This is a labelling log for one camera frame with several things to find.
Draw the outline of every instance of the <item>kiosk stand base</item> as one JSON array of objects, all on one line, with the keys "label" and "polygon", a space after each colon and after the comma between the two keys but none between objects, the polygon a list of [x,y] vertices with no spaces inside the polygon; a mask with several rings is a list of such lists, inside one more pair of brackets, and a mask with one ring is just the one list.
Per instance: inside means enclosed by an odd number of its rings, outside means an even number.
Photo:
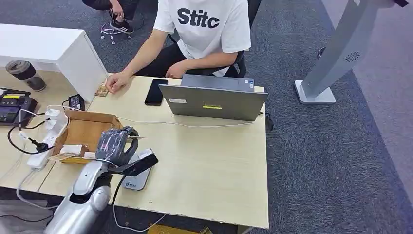
[{"label": "kiosk stand base", "polygon": [[336,102],[336,98],[331,92],[330,87],[326,88],[321,94],[316,97],[308,98],[303,89],[301,88],[302,80],[296,80],[294,82],[294,86],[296,88],[298,97],[302,104],[334,104]]}]

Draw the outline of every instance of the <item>white t-shirt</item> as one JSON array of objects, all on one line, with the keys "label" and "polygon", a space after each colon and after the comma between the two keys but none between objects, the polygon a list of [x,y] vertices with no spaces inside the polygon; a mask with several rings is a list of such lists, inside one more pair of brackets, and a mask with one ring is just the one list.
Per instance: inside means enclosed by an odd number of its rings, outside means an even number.
[{"label": "white t-shirt", "polygon": [[[178,32],[188,59],[251,47],[247,0],[159,0],[154,29]],[[223,76],[228,68],[214,73]]]}]

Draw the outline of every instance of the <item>white power strip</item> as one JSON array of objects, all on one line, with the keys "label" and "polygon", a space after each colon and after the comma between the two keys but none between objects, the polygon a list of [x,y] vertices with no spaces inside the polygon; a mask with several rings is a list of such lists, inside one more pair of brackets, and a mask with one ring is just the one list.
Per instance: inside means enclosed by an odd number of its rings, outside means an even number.
[{"label": "white power strip", "polygon": [[[49,147],[51,147],[55,144],[56,139],[58,137],[58,133],[56,133],[55,131],[49,131],[42,142],[46,143]],[[47,158],[50,157],[52,153],[53,149],[40,154],[31,155],[29,160],[27,161],[27,165],[29,165],[31,168],[35,170],[41,170],[44,168],[44,166],[46,166]]]},{"label": "white power strip", "polygon": [[[42,141],[43,143],[46,143],[49,147],[54,146],[56,139],[63,133],[63,131],[65,131],[66,126],[67,126],[67,119],[63,121],[51,120],[50,122],[53,122],[54,125],[53,126],[48,125],[48,127],[51,127],[51,129],[47,132],[45,138]],[[50,149],[40,154],[31,155],[29,160],[27,161],[27,165],[29,165],[34,170],[40,171],[41,169],[44,168],[44,166],[46,166],[47,158],[50,157],[52,153],[53,153],[53,149]]]}]

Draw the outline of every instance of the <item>man's hand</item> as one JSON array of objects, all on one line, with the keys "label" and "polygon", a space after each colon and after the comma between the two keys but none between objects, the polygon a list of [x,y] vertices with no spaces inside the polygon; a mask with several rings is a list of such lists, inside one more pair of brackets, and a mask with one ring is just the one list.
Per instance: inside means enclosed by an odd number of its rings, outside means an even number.
[{"label": "man's hand", "polygon": [[119,2],[116,2],[115,4],[112,3],[112,11],[118,17],[122,17],[122,18],[125,17],[123,14],[122,6],[119,4]]},{"label": "man's hand", "polygon": [[114,94],[129,82],[129,78],[130,76],[123,72],[115,73],[108,77],[106,88]]},{"label": "man's hand", "polygon": [[182,79],[182,76],[185,74],[185,72],[187,72],[187,70],[187,60],[177,62],[168,69],[165,77],[172,79]]}]

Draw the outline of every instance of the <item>smartphone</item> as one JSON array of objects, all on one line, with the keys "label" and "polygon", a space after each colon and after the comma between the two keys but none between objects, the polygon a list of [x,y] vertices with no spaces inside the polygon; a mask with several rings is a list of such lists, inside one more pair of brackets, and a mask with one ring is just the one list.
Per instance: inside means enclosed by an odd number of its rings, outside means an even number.
[{"label": "smartphone", "polygon": [[150,85],[148,95],[145,99],[145,104],[147,106],[160,106],[164,96],[162,95],[161,89],[159,89],[160,84],[168,84],[166,79],[154,79]]}]

